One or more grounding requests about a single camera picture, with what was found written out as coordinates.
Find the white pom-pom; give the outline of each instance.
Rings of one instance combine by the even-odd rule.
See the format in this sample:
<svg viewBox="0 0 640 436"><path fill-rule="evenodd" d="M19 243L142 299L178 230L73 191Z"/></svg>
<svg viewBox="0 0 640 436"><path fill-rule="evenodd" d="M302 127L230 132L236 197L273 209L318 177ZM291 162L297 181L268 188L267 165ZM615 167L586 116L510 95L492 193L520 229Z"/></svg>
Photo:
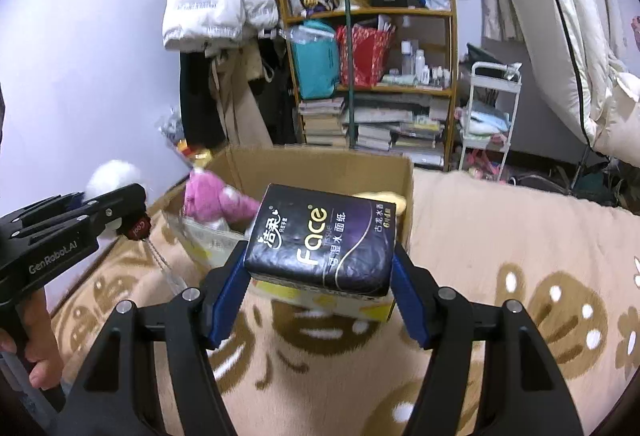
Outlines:
<svg viewBox="0 0 640 436"><path fill-rule="evenodd" d="M84 200L87 202L108 192L131 185L132 183L142 185L142 172L140 172L140 169L122 160L108 161L100 165L91 176L84 190ZM105 240L116 238L116 230L120 228L121 225L122 220L120 218L111 223L107 223L100 237Z"/></svg>

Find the blanket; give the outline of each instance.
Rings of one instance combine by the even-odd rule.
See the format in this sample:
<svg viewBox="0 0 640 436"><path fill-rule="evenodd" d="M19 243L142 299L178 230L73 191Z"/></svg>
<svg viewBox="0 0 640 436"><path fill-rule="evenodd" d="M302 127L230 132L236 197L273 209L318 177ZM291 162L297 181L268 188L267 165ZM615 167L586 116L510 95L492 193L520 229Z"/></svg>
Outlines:
<svg viewBox="0 0 640 436"><path fill-rule="evenodd" d="M414 173L409 252L441 286L467 299L520 300L556 358L585 434L609 413L640 365L640 218L587 201L472 180ZM152 241L188 284L201 277L160 214ZM72 381L117 302L170 297L139 243L119 242L53 319ZM180 435L166 352L156 355L166 430ZM473 429L483 346L474 345L460 435ZM400 436L430 352L395 311L373 323L247 294L232 335L209 353L241 436Z"/></svg>

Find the green pole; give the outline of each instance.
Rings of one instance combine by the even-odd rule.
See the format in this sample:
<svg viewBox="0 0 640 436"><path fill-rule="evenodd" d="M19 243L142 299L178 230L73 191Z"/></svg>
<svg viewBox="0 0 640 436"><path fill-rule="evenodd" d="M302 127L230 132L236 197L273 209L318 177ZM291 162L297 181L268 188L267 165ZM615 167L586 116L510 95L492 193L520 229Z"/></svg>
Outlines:
<svg viewBox="0 0 640 436"><path fill-rule="evenodd" d="M347 63L349 73L349 148L356 147L356 125L353 111L353 42L351 35L351 0L344 0L344 16L346 18Z"/></svg>

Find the white rolling cart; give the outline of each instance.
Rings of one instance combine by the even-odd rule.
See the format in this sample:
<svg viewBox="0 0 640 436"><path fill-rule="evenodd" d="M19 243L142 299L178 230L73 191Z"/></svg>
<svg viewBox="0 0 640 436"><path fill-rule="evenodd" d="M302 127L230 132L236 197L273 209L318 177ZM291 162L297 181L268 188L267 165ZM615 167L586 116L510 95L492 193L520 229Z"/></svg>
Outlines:
<svg viewBox="0 0 640 436"><path fill-rule="evenodd" d="M479 68L500 70L503 73L511 70L509 66L505 66L504 64L493 64L490 62L476 62L471 68L471 90L469 92L469 102L466 105L466 118L464 120L464 124L462 124L462 130L460 131L460 136L462 137L462 154L460 156L460 165L458 167L458 170L462 170L462 165L465 161L465 153L467 149L480 149L501 152L502 162L500 163L500 172L498 173L498 181L500 181L500 178L502 177L502 171L504 170L504 163L507 159L507 153L509 152L509 148L511 147L511 135L513 134L513 125L515 124L516 114L518 112L518 100L520 98L520 89L522 87L522 76L518 71L513 80L487 77L476 74ZM492 143L489 139L479 139L468 133L469 122L471 121L471 105L474 100L474 91L476 88L486 88L489 90L515 94L513 114L510 116L511 120L509 133L507 136L507 141L502 146Z"/></svg>

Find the red label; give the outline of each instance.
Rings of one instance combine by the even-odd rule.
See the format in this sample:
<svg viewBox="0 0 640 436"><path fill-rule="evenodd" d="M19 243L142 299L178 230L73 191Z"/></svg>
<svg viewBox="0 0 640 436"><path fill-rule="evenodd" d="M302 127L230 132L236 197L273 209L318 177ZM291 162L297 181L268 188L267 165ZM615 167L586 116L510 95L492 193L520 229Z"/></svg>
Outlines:
<svg viewBox="0 0 640 436"><path fill-rule="evenodd" d="M140 218L126 233L126 238L131 241L146 239L151 233L151 220L148 216Z"/></svg>

